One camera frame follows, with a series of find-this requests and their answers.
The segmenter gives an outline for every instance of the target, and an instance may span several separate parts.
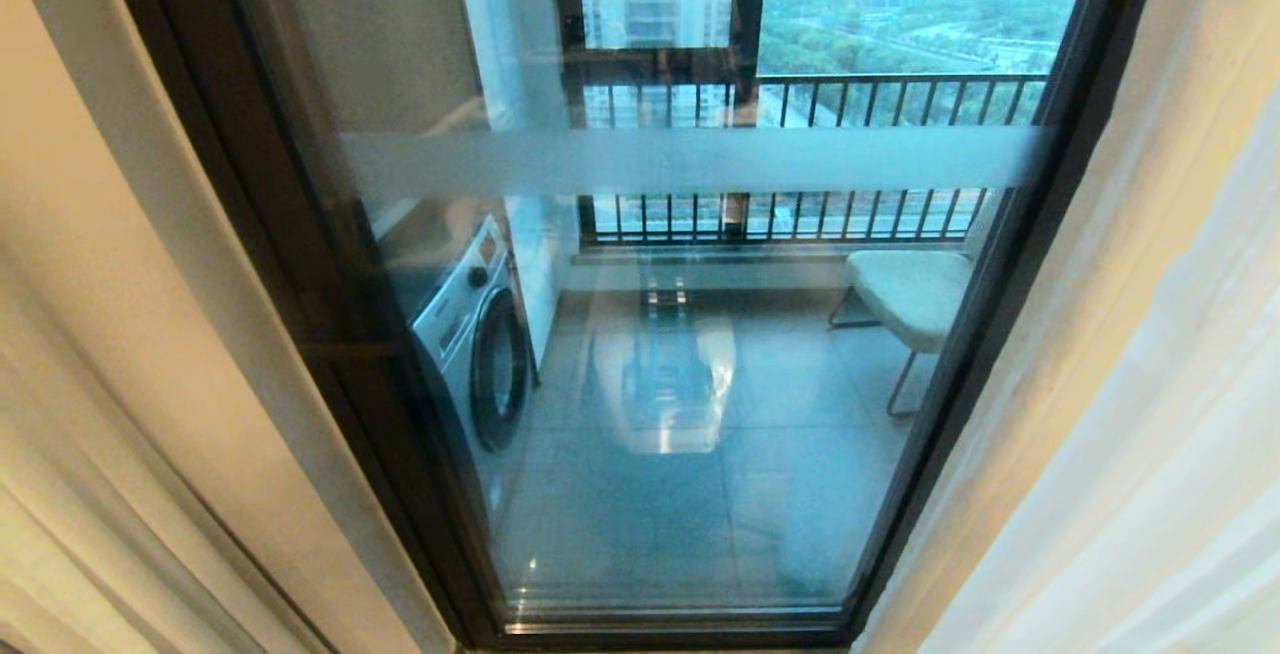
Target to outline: tiled floor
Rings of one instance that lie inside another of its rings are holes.
[[[911,420],[884,413],[908,349],[828,330],[831,306],[692,291],[655,321],[640,294],[567,299],[497,527],[508,599],[838,603]]]

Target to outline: green trees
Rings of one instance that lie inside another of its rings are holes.
[[[1052,65],[1075,0],[765,0],[763,74],[1028,70]]]

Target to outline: washing machine door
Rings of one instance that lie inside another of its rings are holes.
[[[529,392],[529,347],[511,289],[489,294],[476,321],[471,349],[471,417],[489,452],[506,449],[520,424]]]

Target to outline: chair cushion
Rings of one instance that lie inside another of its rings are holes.
[[[846,264],[854,289],[893,335],[924,355],[942,351],[973,275],[969,257],[865,250]]]

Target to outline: chair leg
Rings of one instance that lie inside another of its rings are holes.
[[[836,317],[840,315],[840,312],[845,310],[845,307],[849,305],[849,299],[851,299],[852,297],[854,297],[854,288],[850,285],[850,288],[845,289],[845,296],[841,297],[840,303],[836,305],[836,308],[832,308],[831,314],[827,315],[827,329],[854,329],[859,326],[879,325],[879,323],[876,320],[836,321]]]
[[[910,357],[906,358],[906,363],[902,366],[902,372],[900,375],[897,375],[897,385],[893,387],[893,394],[890,395],[888,404],[884,407],[884,413],[887,413],[891,417],[906,417],[906,416],[911,416],[911,413],[915,413],[915,411],[910,411],[910,412],[895,412],[893,411],[893,403],[897,402],[899,395],[902,394],[902,385],[906,384],[906,378],[911,372],[911,363],[915,363],[915,353],[916,352],[914,349],[911,349]]]

